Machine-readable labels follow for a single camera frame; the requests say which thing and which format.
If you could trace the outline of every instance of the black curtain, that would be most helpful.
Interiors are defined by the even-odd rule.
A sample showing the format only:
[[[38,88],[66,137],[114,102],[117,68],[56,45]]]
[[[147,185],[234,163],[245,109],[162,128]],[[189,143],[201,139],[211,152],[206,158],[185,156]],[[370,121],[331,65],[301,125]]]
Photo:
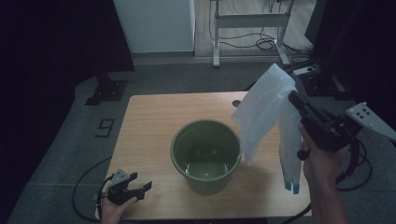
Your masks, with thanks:
[[[134,65],[112,0],[0,4],[4,223],[59,131],[77,84]]]
[[[396,2],[366,0],[339,52],[339,79],[352,98],[396,130]]]

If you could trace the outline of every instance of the human hand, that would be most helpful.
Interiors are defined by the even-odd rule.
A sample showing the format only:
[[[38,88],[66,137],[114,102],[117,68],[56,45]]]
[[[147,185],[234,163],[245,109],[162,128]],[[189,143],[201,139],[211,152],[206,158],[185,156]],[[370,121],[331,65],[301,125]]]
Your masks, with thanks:
[[[304,161],[304,175],[310,187],[327,190],[335,189],[335,179],[338,169],[347,154],[349,146],[343,147],[337,152],[329,152],[320,149],[312,140],[303,124],[299,125],[303,136],[302,150],[309,151],[309,157]]]
[[[119,223],[122,213],[132,204],[137,202],[137,198],[126,201],[122,205],[116,205],[107,197],[102,199],[102,224],[116,224]]]

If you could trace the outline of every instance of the white wall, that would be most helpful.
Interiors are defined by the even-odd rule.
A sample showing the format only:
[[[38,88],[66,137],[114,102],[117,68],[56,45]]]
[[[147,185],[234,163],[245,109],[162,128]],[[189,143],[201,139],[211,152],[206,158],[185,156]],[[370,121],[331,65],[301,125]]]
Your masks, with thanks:
[[[193,51],[193,0],[114,0],[131,53]]]

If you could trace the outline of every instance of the black device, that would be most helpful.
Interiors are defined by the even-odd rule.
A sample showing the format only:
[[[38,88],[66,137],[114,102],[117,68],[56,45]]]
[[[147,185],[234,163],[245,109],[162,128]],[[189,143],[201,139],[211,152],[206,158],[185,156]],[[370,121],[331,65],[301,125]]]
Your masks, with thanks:
[[[129,183],[135,179],[137,179],[137,173],[127,175],[121,169],[117,170],[110,181],[107,198],[118,205],[125,203],[133,197],[136,197],[137,200],[143,200],[145,198],[145,192],[151,189],[152,181],[148,182],[141,189],[128,189]]]
[[[337,152],[347,145],[351,146],[349,166],[345,173],[340,175],[343,178],[351,176],[359,161],[359,144],[355,135],[361,130],[361,125],[346,115],[335,116],[324,108],[317,108],[297,91],[292,91],[288,98],[299,110],[301,123],[319,148]],[[309,157],[309,153],[300,150],[297,156],[304,161]]]

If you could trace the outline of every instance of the floor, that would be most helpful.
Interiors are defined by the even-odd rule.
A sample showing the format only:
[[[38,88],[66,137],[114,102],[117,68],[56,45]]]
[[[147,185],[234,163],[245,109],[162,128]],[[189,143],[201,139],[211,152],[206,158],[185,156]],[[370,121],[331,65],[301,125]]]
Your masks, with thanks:
[[[289,25],[285,33],[284,43],[296,49],[312,49],[312,44],[304,36],[306,27],[311,18],[316,0],[299,0],[294,1],[291,10]],[[283,0],[279,3],[275,0],[226,0],[219,1],[219,14],[261,14],[261,13],[285,13],[290,0]],[[209,57],[212,55],[214,36],[214,12],[215,1],[195,0],[195,52],[196,57]],[[268,44],[262,44],[263,50],[256,46],[260,36],[257,35],[262,31],[263,34],[271,37],[277,37],[277,28],[259,27],[259,28],[232,28],[220,29],[219,36],[223,37],[220,44],[220,56],[240,56],[240,55],[264,55],[275,56],[277,52]],[[240,38],[224,39],[247,35]]]

